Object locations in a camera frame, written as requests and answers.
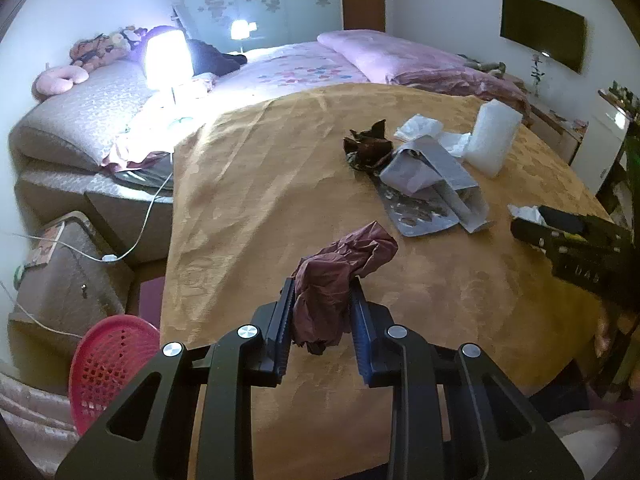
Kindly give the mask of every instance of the bed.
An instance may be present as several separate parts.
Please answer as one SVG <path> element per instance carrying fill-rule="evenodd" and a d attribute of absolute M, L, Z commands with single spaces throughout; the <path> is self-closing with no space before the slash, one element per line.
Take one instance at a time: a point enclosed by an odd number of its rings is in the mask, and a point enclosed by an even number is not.
<path fill-rule="evenodd" d="M 481 105 L 474 96 L 345 84 L 223 114 L 186 139 L 175 153 L 162 341 L 196 348 L 246 324 L 276 300 L 301 257 L 377 220 L 399 251 L 362 280 L 369 301 L 434 344 L 478 343 L 524 392 L 548 383 L 593 336 L 598 301 L 553 278 L 543 254 L 514 240 L 507 204 L 606 218 L 570 168 L 521 126 L 496 179 L 467 167 L 495 225 L 405 238 L 370 180 L 344 160 L 349 129 L 386 119 L 393 132 L 421 113 L 468 132 Z M 282 384 L 252 395 L 259 480 L 330 480 L 388 460 L 390 392 L 363 385 L 348 335 L 322 356 L 293 348 Z"/>
<path fill-rule="evenodd" d="M 164 174 L 158 174 L 160 165 L 154 163 L 160 158 L 166 162 L 167 153 L 182 138 L 226 112 L 350 82 L 498 98 L 524 113 L 529 107 L 512 83 L 466 68 L 459 56 L 375 31 L 325 33 L 315 42 L 261 49 L 248 53 L 248 58 L 246 66 L 219 78 L 205 98 L 194 101 L 190 126 L 170 136 L 161 135 L 155 126 L 126 131 L 143 112 L 154 115 L 149 107 L 158 97 L 147 88 L 137 63 L 121 60 L 97 70 L 87 82 L 37 106 L 12 131 L 12 146 L 29 159 L 18 192 L 43 222 L 72 210 L 84 212 L 108 242 L 123 251 L 135 242 L 155 193 L 137 183 L 157 187 Z M 135 171 L 123 182 L 105 166 Z M 163 171 L 170 168 L 165 164 Z M 167 256 L 171 215 L 171 192 L 163 191 L 132 255 L 134 262 Z"/>

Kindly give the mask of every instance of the red plastic basket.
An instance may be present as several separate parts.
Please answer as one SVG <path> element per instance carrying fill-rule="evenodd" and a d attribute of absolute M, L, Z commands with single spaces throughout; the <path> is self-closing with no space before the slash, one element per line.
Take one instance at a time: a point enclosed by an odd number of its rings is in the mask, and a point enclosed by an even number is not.
<path fill-rule="evenodd" d="M 80 435 L 160 348 L 158 329 L 136 316 L 111 316 L 92 327 L 76 349 L 69 401 Z"/>

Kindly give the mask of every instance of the pink pillow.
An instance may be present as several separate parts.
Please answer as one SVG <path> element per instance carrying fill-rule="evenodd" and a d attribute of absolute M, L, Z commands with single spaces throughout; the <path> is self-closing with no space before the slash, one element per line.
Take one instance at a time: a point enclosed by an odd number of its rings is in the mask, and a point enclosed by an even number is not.
<path fill-rule="evenodd" d="M 38 76 L 36 90 L 46 96 L 63 94 L 71 90 L 75 84 L 84 83 L 87 79 L 89 73 L 79 66 L 49 68 Z"/>

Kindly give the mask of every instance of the crumpled maroon cloth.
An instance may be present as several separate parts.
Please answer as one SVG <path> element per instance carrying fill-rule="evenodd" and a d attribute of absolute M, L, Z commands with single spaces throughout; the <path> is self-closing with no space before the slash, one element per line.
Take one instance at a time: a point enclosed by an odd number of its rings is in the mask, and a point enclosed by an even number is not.
<path fill-rule="evenodd" d="M 300 262 L 295 277 L 293 339 L 312 354 L 336 346 L 350 331 L 349 282 L 364 278 L 390 261 L 398 251 L 394 238 L 372 222 L 340 238 Z"/>

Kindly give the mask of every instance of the gray cloth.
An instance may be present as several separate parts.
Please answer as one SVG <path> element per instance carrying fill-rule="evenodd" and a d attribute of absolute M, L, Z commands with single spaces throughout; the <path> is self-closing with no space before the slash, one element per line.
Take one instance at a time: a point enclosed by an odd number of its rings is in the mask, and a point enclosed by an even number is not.
<path fill-rule="evenodd" d="M 165 156 L 158 158 L 152 166 L 141 168 L 140 170 L 116 171 L 113 177 L 117 180 L 127 182 L 128 184 L 136 184 L 137 186 L 151 187 L 158 189 L 167 177 L 174 171 L 174 156 L 167 153 Z M 171 177 L 166 181 L 162 189 L 173 189 L 174 178 Z"/>

